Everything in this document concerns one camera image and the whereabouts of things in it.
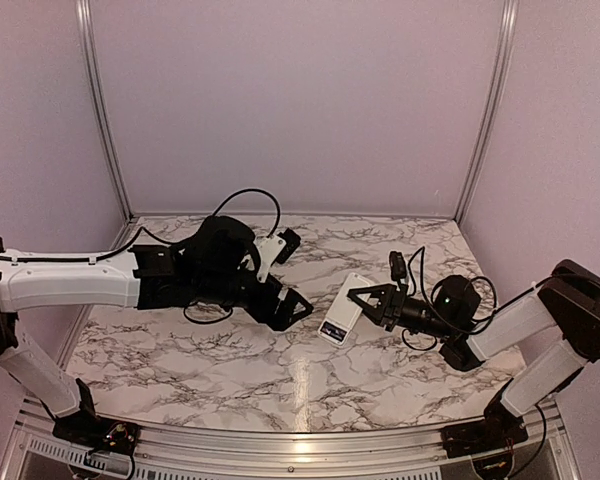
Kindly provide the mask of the white remote control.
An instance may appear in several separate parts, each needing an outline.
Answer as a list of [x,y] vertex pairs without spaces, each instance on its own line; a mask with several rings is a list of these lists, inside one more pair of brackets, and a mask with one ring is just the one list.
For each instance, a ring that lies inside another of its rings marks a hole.
[[362,313],[362,308],[348,297],[348,293],[351,289],[372,285],[373,282],[366,277],[358,273],[350,273],[327,310],[317,330],[318,336],[332,345],[343,346]]

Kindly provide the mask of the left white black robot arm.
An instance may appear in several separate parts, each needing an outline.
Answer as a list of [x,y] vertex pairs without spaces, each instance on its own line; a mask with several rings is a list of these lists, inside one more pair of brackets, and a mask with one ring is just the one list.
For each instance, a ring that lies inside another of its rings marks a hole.
[[53,420],[86,445],[107,430],[89,388],[68,376],[17,326],[22,310],[49,306],[108,305],[137,310],[214,305],[239,308],[256,322],[283,332],[313,311],[270,269],[299,247],[291,229],[264,237],[241,221],[206,217],[191,236],[165,244],[131,239],[106,253],[34,254],[7,250],[0,238],[0,367],[41,400]]

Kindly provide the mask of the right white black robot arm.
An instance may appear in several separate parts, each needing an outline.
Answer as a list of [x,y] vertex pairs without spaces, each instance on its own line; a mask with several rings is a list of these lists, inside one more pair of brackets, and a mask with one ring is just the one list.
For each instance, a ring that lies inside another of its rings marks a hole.
[[475,438],[486,448],[499,446],[532,407],[600,360],[600,277],[572,260],[559,262],[548,277],[481,320],[474,316],[482,301],[475,280],[451,275],[430,296],[415,298],[403,284],[409,273],[402,255],[392,253],[390,265],[391,283],[352,288],[348,299],[387,331],[400,327],[437,339],[440,355],[457,371],[473,370],[551,327],[560,330],[559,340],[485,408]]

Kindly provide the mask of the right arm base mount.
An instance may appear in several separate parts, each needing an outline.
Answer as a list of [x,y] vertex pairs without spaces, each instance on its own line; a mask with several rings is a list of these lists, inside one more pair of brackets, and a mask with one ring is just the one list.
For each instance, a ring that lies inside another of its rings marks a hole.
[[446,426],[441,429],[442,446],[449,458],[458,458],[512,447],[528,440],[521,422],[503,427],[486,419]]

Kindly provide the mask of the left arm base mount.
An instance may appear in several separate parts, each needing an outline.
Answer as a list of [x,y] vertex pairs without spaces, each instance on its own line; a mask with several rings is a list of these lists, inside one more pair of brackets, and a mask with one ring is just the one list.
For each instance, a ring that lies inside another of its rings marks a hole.
[[54,437],[88,447],[130,456],[138,441],[140,426],[109,417],[97,419],[60,418],[54,422]]

